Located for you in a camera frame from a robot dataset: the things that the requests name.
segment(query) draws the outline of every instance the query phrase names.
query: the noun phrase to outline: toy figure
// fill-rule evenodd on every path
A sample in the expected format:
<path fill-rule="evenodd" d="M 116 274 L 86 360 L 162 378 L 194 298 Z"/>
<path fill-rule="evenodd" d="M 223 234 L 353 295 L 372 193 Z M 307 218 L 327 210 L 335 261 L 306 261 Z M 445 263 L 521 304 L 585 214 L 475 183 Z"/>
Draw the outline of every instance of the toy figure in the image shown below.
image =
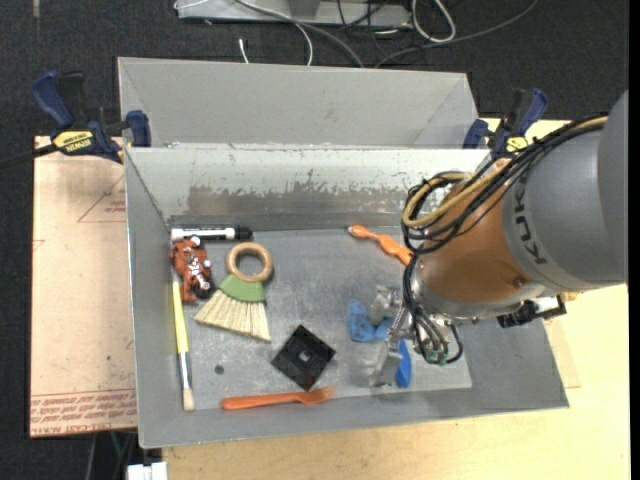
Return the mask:
<path fill-rule="evenodd" d="M 200 238 L 192 236 L 174 243 L 169 251 L 173 268 L 182 278 L 181 294 L 184 302 L 207 299 L 216 289 L 211 275 L 211 260 L 200 244 Z"/>

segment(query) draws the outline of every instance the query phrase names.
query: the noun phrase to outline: broom bristles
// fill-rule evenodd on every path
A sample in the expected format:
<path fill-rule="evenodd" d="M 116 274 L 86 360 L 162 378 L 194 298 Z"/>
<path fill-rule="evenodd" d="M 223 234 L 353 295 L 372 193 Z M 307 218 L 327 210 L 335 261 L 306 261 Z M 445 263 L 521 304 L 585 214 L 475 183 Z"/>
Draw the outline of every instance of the broom bristles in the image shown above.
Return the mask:
<path fill-rule="evenodd" d="M 271 341 L 263 303 L 242 302 L 221 290 L 196 313 L 196 322 Z"/>

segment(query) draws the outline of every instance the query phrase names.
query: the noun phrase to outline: whisk broom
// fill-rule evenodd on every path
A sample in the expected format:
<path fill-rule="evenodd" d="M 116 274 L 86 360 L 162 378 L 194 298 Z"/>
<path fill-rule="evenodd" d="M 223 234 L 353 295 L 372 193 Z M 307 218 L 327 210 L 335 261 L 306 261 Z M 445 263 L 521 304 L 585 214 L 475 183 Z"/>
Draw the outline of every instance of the whisk broom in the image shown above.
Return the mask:
<path fill-rule="evenodd" d="M 262 261 L 262 271 L 255 275 L 241 272 L 237 260 L 244 254 L 257 256 Z M 227 254 L 226 267 L 229 275 L 196 313 L 196 322 L 271 341 L 262 286 L 273 274 L 269 251 L 255 242 L 242 242 Z"/>

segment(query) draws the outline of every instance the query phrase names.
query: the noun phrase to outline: blue clamp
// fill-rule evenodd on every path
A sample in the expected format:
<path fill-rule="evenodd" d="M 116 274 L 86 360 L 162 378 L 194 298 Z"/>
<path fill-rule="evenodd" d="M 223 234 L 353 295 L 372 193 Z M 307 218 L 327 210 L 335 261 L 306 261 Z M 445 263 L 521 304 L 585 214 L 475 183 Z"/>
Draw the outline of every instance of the blue clamp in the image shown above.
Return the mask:
<path fill-rule="evenodd" d="M 523 111 L 525 96 L 529 98 L 529 105 Z M 506 152 L 509 138 L 524 136 L 531 125 L 542 117 L 548 105 L 549 100 L 540 89 L 533 88 L 531 91 L 516 91 L 511 111 L 500 120 L 498 129 L 495 132 L 495 143 L 491 150 L 491 158 L 495 160 Z"/>
<path fill-rule="evenodd" d="M 531 94 L 533 94 L 533 99 L 531 100 L 529 108 L 525 112 L 524 116 L 520 119 L 518 135 L 524 136 L 531 125 L 544 115 L 547 107 L 549 106 L 547 96 L 540 89 L 536 89 L 534 87 L 531 89 Z"/>
<path fill-rule="evenodd" d="M 462 149 L 477 149 L 488 134 L 489 123 L 482 119 L 476 119 L 464 138 Z"/>
<path fill-rule="evenodd" d="M 60 151 L 65 155 L 94 155 L 121 163 L 121 147 L 111 139 L 112 133 L 130 128 L 133 133 L 134 146 L 151 145 L 151 131 L 147 117 L 142 111 L 134 110 L 127 114 L 126 120 L 105 126 L 99 121 L 88 121 L 84 117 L 84 92 L 81 73 L 65 75 L 56 82 L 58 72 L 48 71 L 32 85 L 31 92 L 38 106 L 56 124 L 56 131 L 51 134 L 52 146 L 40 148 L 34 154 L 46 154 Z M 70 110 L 65 101 L 72 103 Z"/>
<path fill-rule="evenodd" d="M 31 84 L 31 92 L 42 111 L 58 124 L 58 129 L 65 130 L 71 127 L 75 119 L 58 92 L 57 77 L 56 70 L 46 72 Z"/>
<path fill-rule="evenodd" d="M 125 121 L 133 133 L 133 145 L 148 148 L 151 146 L 151 130 L 149 120 L 142 110 L 132 110 L 127 113 Z"/>

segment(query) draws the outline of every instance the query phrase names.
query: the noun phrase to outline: black carpet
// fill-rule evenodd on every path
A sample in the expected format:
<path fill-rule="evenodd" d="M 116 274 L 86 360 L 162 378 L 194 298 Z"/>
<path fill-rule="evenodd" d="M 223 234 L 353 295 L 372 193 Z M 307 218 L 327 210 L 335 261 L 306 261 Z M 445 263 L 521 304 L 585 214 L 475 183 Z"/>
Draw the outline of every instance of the black carpet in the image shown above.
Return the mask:
<path fill-rule="evenodd" d="M 82 71 L 87 105 L 103 106 L 115 118 L 118 56 L 242 62 L 242 37 L 252 62 L 304 63 L 304 38 L 291 25 L 187 24 L 176 17 L 173 1 L 40 0 L 36 19 L 33 0 L 0 0 L 0 161 L 28 152 L 34 135 L 53 131 L 30 93 L 32 81 L 52 68 Z M 459 36 L 493 27 L 532 1 L 447 0 Z M 336 33 L 367 66 L 381 60 L 366 31 Z M 322 36 L 312 33 L 312 39 L 316 64 L 352 65 Z M 402 33 L 378 47 L 392 53 L 413 43 L 412 34 Z M 494 33 L 386 67 L 468 73 L 484 116 L 505 111 L 513 89 L 537 87 L 550 100 L 545 117 L 571 119 L 609 110 L 628 87 L 628 59 L 629 0 L 539 0 Z M 30 163 L 0 170 L 0 477 L 77 479 L 92 436 L 30 440 L 27 434 L 32 192 Z M 112 467 L 104 464 L 96 478 L 108 478 Z"/>

